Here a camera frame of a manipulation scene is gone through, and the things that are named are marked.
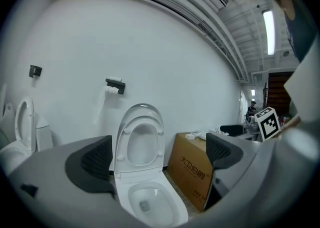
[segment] toilet paper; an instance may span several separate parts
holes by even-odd
[[[118,91],[119,91],[118,88],[112,87],[112,86],[104,86],[102,88],[102,90],[100,91],[100,94],[98,96],[98,101],[97,101],[96,109],[95,109],[95,112],[94,112],[93,122],[95,124],[98,123],[99,116],[101,114],[102,109],[104,108],[104,104],[105,104],[105,101],[106,101],[106,94],[117,95]]]
[[[117,82],[122,82],[122,78],[118,78],[118,77],[110,76],[109,79]]]

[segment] toilet seat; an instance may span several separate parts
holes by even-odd
[[[129,156],[130,153],[128,153],[128,146],[129,144],[139,144],[139,142],[136,142],[139,138],[135,138],[134,133],[135,130],[141,127],[144,127],[145,130],[151,129],[153,132],[151,137],[155,138],[155,144],[151,145],[151,147],[154,148],[154,154],[148,162],[132,163]],[[143,171],[151,169],[155,169],[155,172],[162,171],[164,151],[165,135],[163,126],[152,117],[142,116],[134,118],[120,132],[115,151],[115,176],[117,178],[130,176],[130,172],[135,172],[135,176],[137,176],[137,172],[142,172],[141,174],[143,175]]]
[[[0,150],[0,163],[7,175],[36,150],[34,105],[31,97],[24,97],[17,107],[14,132],[16,141]]]
[[[121,206],[151,227],[188,221],[187,208],[165,177],[164,125],[159,111],[137,104],[123,116],[115,147],[114,176]]]

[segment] toilet paper holder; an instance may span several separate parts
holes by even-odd
[[[42,68],[39,66],[35,66],[35,65],[30,65],[30,70],[29,70],[29,77],[33,78],[34,75],[40,77],[42,72]]]
[[[105,81],[107,82],[107,86],[113,87],[113,88],[117,88],[118,94],[123,95],[125,92],[125,88],[126,88],[126,84],[121,82],[121,81],[117,81],[117,80],[113,80],[113,79],[109,79],[106,78]]]

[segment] toilet tank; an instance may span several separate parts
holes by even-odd
[[[36,135],[36,147],[38,152],[52,148],[52,136],[49,123],[40,116],[35,115],[35,135]]]

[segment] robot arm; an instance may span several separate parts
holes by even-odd
[[[230,144],[247,143],[253,148],[243,150],[245,164],[215,171],[214,179],[220,177],[225,193],[221,193],[221,199],[200,217],[183,227],[247,228],[274,222],[296,202],[314,175],[320,156],[319,125],[317,121],[288,129],[278,139],[258,146],[252,141],[221,135]],[[112,193],[86,192],[66,175],[68,156],[102,138],[41,151],[9,176],[20,199],[48,227],[99,228],[108,224],[147,227],[127,213]],[[36,186],[36,195],[32,197],[21,190],[22,184]]]

